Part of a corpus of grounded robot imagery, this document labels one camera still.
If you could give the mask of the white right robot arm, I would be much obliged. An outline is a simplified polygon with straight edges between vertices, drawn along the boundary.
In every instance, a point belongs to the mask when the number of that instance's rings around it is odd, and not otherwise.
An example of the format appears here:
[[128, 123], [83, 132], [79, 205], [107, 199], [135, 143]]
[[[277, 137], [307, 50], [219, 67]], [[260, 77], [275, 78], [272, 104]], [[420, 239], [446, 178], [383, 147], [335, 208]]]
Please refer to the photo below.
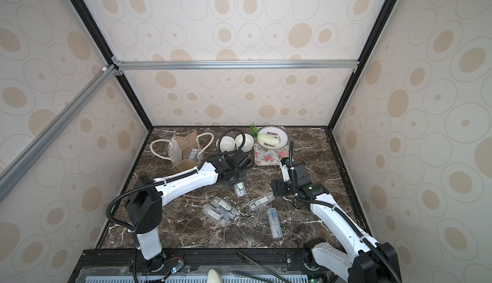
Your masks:
[[283, 178], [272, 181], [274, 197], [291, 195], [319, 217], [343, 247], [318, 238], [304, 244], [306, 264], [324, 267], [345, 282], [401, 282], [396, 250], [380, 243], [353, 221], [321, 183], [314, 183], [302, 161], [283, 158]]

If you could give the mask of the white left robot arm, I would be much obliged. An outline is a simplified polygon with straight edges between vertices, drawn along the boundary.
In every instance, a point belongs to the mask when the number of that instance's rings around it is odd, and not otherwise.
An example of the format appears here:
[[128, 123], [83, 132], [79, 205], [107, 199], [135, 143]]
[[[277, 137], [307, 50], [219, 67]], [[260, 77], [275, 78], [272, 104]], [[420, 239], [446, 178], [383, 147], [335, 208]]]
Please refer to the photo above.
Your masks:
[[114, 198], [106, 208], [107, 219], [131, 233], [134, 246], [145, 261], [163, 257], [158, 227], [162, 209], [169, 202], [196, 189], [222, 184], [231, 187], [245, 180], [251, 159], [242, 150], [213, 154], [197, 166], [168, 177], [144, 176], [136, 187]]

